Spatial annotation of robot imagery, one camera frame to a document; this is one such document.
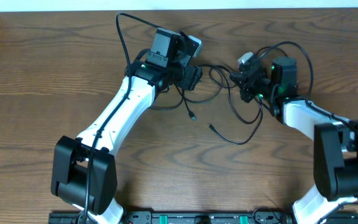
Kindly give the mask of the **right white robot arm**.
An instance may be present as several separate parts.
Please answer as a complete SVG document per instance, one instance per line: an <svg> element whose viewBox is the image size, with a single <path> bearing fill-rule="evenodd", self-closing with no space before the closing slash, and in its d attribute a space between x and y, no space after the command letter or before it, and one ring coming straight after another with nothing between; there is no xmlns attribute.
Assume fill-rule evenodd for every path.
<svg viewBox="0 0 358 224"><path fill-rule="evenodd" d="M314 185L281 223L323 223L345 205L358 203L358 120L330 113L298 94L294 58L273 60L271 71L251 52L239 60L230 79L241 99L267 100L270 114L313 141Z"/></svg>

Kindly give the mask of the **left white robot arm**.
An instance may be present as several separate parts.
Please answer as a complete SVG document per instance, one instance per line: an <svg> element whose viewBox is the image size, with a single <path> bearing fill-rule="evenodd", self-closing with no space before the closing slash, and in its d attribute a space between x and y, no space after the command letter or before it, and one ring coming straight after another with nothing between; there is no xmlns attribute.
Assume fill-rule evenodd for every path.
<svg viewBox="0 0 358 224"><path fill-rule="evenodd" d="M128 132L159 93L175 85L192 91L202 69L191 59L203 43L192 35L159 27L150 49L125 71L122 85L99 117L76 138L62 136L53 157L51 192L81 209L79 220L119 223L124 209L116 202L116 156Z"/></svg>

